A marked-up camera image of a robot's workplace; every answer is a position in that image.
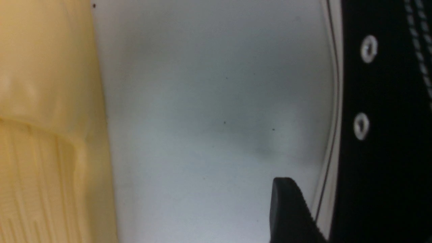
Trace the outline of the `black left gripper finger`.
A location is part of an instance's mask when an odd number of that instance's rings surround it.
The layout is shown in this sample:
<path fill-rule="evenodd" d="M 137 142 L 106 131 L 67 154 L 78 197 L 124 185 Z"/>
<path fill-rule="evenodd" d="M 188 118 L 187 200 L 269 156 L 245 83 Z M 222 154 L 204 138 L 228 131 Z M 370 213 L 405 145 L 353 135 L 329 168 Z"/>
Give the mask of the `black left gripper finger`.
<path fill-rule="evenodd" d="M 270 243 L 326 243 L 292 178 L 276 177 L 269 212 Z"/>

